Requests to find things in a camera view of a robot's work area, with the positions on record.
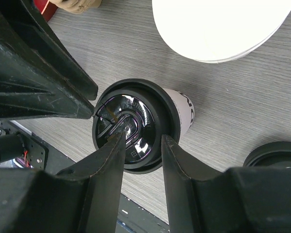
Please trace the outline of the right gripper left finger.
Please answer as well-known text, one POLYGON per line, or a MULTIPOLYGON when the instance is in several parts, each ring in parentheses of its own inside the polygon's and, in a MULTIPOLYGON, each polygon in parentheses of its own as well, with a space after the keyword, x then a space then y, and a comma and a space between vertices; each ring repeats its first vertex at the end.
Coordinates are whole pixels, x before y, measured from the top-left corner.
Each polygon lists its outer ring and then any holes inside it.
POLYGON ((100 149, 57 173, 61 178, 84 182, 79 233, 115 232, 125 144, 124 134, 115 134, 100 149))

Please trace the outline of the dark red round tray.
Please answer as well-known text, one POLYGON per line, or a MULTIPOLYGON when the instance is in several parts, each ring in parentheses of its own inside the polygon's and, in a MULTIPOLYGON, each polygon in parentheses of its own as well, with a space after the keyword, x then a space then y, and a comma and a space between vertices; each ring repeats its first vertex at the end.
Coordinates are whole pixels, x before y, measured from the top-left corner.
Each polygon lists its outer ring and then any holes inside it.
POLYGON ((33 3, 47 22, 50 21, 58 9, 58 7, 49 0, 33 0, 33 3))

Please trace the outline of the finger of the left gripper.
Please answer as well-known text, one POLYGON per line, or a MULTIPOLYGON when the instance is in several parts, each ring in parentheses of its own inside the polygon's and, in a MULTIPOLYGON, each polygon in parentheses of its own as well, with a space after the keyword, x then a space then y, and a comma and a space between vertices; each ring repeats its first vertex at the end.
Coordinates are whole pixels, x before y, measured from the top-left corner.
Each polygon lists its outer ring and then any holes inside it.
POLYGON ((67 51, 32 0, 0 0, 0 12, 20 38, 88 100, 98 86, 67 51))
POLYGON ((0 120, 89 119, 92 100, 33 51, 0 12, 0 120))

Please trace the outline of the black cup lid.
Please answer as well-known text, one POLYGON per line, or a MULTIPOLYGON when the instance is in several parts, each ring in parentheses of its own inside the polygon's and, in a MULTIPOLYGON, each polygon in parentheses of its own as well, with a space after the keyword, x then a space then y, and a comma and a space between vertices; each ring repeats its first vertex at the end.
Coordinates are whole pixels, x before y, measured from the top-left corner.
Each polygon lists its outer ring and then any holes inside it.
POLYGON ((291 167, 291 142, 277 141, 264 144, 250 152, 243 166, 291 167))
POLYGON ((106 88, 93 116, 92 138, 98 150, 124 133, 124 171, 147 174, 162 166, 162 135, 180 139, 180 117, 166 89, 145 79, 124 79, 106 88))

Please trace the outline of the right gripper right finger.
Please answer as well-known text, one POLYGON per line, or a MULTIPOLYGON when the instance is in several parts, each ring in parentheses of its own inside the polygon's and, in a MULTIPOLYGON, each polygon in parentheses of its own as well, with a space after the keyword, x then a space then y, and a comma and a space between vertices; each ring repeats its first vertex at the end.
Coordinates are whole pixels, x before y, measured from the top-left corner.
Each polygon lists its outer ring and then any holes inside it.
POLYGON ((169 135, 162 136, 162 167, 170 232, 201 233, 195 181, 207 181, 220 171, 198 160, 169 135))

